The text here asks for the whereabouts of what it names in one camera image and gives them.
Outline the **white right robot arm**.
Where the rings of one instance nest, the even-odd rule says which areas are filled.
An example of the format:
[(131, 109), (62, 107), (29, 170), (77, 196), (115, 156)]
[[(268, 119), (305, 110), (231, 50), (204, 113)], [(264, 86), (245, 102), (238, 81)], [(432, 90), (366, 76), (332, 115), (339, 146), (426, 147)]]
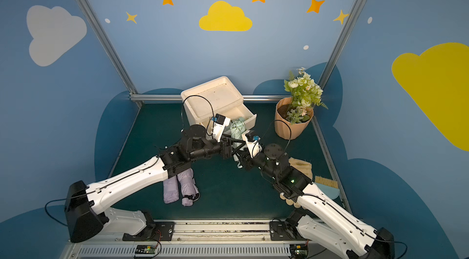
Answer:
[(342, 259), (394, 259), (394, 236), (369, 226), (330, 199), (308, 176), (290, 165), (277, 144), (264, 150), (242, 149), (237, 156), (247, 170), (258, 168), (285, 199), (315, 215), (292, 215), (290, 223), (301, 237), (316, 241)]

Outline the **lilac umbrella with strap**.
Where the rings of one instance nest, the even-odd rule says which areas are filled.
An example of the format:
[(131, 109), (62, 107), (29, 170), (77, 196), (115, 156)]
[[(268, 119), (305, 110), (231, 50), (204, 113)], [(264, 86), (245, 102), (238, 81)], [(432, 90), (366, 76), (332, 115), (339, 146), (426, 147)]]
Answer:
[(165, 204), (171, 204), (180, 198), (177, 177), (171, 177), (163, 181), (163, 199)]

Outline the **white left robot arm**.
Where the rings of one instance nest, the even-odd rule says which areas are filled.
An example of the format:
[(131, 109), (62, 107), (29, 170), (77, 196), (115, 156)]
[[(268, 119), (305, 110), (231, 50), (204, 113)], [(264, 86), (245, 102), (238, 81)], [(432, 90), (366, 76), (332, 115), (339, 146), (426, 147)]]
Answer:
[(197, 160), (215, 155), (230, 158), (232, 144), (232, 138), (226, 134), (207, 139), (203, 126), (192, 125), (181, 132), (179, 142), (137, 167), (89, 185), (82, 180), (73, 183), (68, 188), (64, 209), (70, 241), (81, 243), (99, 234), (111, 223), (106, 210), (129, 195), (177, 176)]

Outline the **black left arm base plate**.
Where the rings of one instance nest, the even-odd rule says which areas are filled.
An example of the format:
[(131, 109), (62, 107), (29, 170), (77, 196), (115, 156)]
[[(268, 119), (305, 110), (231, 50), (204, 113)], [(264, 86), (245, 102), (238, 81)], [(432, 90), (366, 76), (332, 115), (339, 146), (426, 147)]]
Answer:
[(123, 241), (171, 241), (175, 223), (170, 221), (150, 222), (136, 235), (123, 234)]

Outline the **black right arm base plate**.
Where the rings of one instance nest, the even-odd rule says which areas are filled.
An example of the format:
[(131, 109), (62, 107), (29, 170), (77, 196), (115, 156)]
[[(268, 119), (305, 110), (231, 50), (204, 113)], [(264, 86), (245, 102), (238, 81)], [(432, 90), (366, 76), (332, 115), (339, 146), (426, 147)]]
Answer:
[(304, 238), (299, 234), (295, 226), (288, 222), (273, 220), (269, 223), (271, 241), (302, 241)]

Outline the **mint green umbrella with loop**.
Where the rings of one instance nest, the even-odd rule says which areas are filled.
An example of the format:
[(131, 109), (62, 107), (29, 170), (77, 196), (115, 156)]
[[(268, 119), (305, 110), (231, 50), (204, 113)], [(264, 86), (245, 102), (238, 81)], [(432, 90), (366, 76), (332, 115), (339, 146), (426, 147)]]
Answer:
[(233, 159), (237, 162), (237, 168), (243, 169), (247, 158), (250, 156), (248, 146), (245, 142), (236, 142), (233, 144)]

